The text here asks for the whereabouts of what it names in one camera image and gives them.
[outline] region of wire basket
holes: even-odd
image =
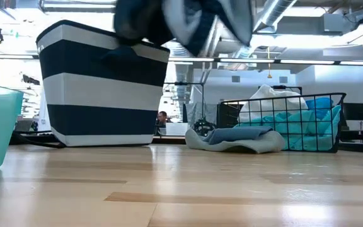
[[[286,151],[336,153],[346,95],[324,93],[223,101],[218,108],[218,127],[270,126],[285,139]]]

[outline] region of computer monitor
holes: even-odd
[[[363,103],[343,103],[345,120],[363,120]]]

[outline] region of folded blanket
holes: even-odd
[[[206,151],[247,151],[249,153],[278,152],[285,146],[282,136],[275,131],[262,134],[258,139],[243,139],[233,142],[223,141],[210,145],[204,142],[193,129],[186,132],[186,144],[190,149],[203,149]]]
[[[242,139],[258,139],[258,137],[266,132],[271,131],[270,126],[252,126],[235,129],[215,129],[211,131],[204,142],[210,145],[219,144],[222,141],[237,141]]]

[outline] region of white wall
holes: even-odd
[[[280,85],[279,76],[287,76],[286,86],[295,86],[295,75],[288,70],[271,70],[272,78],[267,78],[268,71],[228,71],[213,69],[204,85],[204,98],[206,103],[217,104],[220,99],[249,99],[263,84],[270,86]],[[201,76],[200,71],[194,72],[195,81]],[[232,76],[240,76],[240,83],[232,83]],[[201,102],[202,95],[193,89],[192,102]]]
[[[344,92],[345,102],[363,103],[363,66],[311,66],[296,76],[305,95]],[[349,127],[359,130],[359,122],[347,121]]]

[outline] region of white bag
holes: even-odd
[[[250,99],[276,98],[276,97],[287,97],[287,96],[297,96],[297,95],[300,94],[293,91],[275,91],[269,85],[263,84],[260,87],[260,89],[252,97],[250,97]],[[290,114],[295,114],[298,113],[300,108],[302,110],[308,109],[308,106],[306,105],[306,101],[304,98],[288,98],[288,99],[281,98],[274,100],[274,116],[276,116],[278,113],[285,112],[286,110],[288,110]],[[265,116],[272,116],[273,115],[272,110],[273,110],[273,100],[262,100],[261,109],[260,109],[260,101],[246,102],[243,105],[242,109],[240,110],[239,122],[241,123],[251,122],[253,119]]]

